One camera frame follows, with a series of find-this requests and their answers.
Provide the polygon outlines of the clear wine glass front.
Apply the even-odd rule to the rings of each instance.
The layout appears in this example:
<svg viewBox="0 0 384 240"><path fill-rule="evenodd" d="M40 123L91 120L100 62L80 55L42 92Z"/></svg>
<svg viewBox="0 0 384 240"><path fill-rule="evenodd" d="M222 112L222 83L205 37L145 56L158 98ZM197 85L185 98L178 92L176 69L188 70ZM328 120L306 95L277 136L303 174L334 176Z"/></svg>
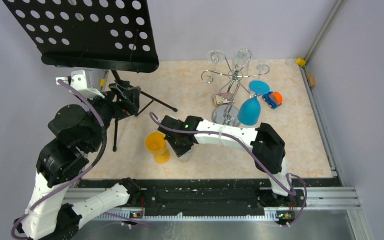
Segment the clear wine glass front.
<svg viewBox="0 0 384 240"><path fill-rule="evenodd" d="M193 155L193 151L190 150L190 151L186 152L185 154L183 154L182 156L178 157L178 160L181 163L188 163L191 160L192 155Z"/></svg>

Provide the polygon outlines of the orange wine glass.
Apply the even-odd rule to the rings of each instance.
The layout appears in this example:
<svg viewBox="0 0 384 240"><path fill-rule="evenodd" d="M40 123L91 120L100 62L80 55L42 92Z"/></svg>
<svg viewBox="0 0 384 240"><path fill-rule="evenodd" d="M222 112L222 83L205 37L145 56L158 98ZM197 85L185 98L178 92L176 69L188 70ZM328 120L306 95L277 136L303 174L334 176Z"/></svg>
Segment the orange wine glass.
<svg viewBox="0 0 384 240"><path fill-rule="evenodd" d="M153 132L145 139L145 147L152 154L153 159L158 164L165 164L171 155L167 148L165 136L160 132Z"/></svg>

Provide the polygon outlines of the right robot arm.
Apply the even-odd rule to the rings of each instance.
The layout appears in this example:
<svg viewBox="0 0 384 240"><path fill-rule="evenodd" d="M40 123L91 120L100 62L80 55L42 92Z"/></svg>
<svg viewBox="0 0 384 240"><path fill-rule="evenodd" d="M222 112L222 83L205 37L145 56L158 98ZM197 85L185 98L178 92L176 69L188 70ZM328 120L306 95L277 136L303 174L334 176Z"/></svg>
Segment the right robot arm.
<svg viewBox="0 0 384 240"><path fill-rule="evenodd" d="M277 205L287 206L297 195L286 167L286 143L270 124L243 128L217 124L197 116L188 116L185 121L168 115L159 119L155 113L150 113L150 117L179 160L188 161L196 145L237 149L248 153L256 168L269 176Z"/></svg>

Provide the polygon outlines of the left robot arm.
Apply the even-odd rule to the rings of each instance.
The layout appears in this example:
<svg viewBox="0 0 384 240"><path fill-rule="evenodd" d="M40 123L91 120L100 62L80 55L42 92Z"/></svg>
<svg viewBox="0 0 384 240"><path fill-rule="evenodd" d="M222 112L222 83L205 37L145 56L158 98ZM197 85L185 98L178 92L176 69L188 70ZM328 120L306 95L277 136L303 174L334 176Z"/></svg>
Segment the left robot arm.
<svg viewBox="0 0 384 240"><path fill-rule="evenodd" d="M39 154L33 195L22 217L15 220L11 236L16 240L69 240L88 222L116 207L134 207L141 202L140 187L131 178L76 203L64 203L71 185L97 165L105 152L107 130L113 119L130 112L127 103L140 95L138 87L113 83L109 91L92 100L76 90L89 111L76 104L58 111L48 124L55 139ZM86 155L97 153L96 161Z"/></svg>

